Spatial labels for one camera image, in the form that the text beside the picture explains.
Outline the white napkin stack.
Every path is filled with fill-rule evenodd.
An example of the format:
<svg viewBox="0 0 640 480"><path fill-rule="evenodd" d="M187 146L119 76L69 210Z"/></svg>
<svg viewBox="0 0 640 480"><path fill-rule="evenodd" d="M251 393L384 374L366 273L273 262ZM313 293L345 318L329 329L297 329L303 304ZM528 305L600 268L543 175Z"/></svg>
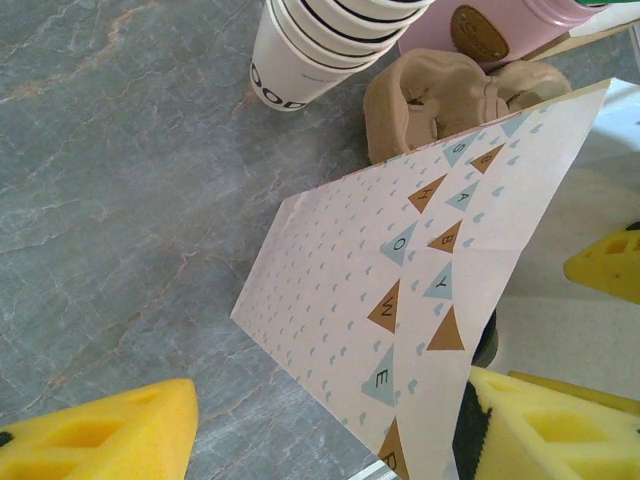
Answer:
<svg viewBox="0 0 640 480"><path fill-rule="evenodd" d="M640 20L640 2L614 3L582 25L572 28L569 35L573 38L593 35L637 20Z"/></svg>

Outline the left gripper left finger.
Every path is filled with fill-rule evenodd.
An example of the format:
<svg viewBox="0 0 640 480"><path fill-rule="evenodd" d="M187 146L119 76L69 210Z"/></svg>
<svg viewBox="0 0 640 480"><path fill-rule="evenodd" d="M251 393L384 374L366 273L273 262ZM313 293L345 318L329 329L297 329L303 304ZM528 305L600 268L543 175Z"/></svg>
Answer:
<svg viewBox="0 0 640 480"><path fill-rule="evenodd" d="M0 426L0 480L184 480L198 419L171 379Z"/></svg>

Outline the white printed paper bag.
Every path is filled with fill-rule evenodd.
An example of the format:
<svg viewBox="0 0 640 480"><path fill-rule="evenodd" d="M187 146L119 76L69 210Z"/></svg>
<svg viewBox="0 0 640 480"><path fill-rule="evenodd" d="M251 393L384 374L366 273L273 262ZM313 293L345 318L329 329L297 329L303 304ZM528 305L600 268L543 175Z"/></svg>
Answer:
<svg viewBox="0 0 640 480"><path fill-rule="evenodd" d="M232 319L406 480L444 480L503 296L640 217L640 85L609 79L284 200Z"/></svg>

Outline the pink holder cup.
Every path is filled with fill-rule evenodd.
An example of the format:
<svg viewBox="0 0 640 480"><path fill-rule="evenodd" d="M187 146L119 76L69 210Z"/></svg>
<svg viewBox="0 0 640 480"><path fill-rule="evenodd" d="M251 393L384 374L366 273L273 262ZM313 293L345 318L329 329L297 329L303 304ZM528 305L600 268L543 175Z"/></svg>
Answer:
<svg viewBox="0 0 640 480"><path fill-rule="evenodd" d="M605 10L575 0L435 0L401 36L418 48L462 53L481 65L518 60Z"/></svg>

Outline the brown pulp cup carrier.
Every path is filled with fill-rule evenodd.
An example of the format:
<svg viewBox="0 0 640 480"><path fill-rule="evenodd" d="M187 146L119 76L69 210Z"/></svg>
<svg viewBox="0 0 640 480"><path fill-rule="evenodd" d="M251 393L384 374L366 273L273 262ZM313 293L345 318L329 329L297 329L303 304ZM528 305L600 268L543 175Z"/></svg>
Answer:
<svg viewBox="0 0 640 480"><path fill-rule="evenodd" d="M461 53L411 50L366 89L369 159L385 162L571 91L546 63L518 60L486 73Z"/></svg>

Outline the stack of paper cups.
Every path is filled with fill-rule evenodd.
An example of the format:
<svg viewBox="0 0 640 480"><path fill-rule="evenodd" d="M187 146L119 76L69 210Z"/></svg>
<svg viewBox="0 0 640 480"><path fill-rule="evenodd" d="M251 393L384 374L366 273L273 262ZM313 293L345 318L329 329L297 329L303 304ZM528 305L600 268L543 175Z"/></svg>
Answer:
<svg viewBox="0 0 640 480"><path fill-rule="evenodd" d="M265 0L250 64L269 107L304 108L372 66L435 0Z"/></svg>

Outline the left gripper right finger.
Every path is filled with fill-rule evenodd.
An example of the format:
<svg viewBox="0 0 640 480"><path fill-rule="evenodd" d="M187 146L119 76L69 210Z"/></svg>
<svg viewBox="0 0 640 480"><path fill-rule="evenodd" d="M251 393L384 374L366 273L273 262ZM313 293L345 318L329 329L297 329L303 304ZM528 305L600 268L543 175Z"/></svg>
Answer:
<svg viewBox="0 0 640 480"><path fill-rule="evenodd" d="M640 480L640 401L474 367L453 455L459 480Z"/></svg>

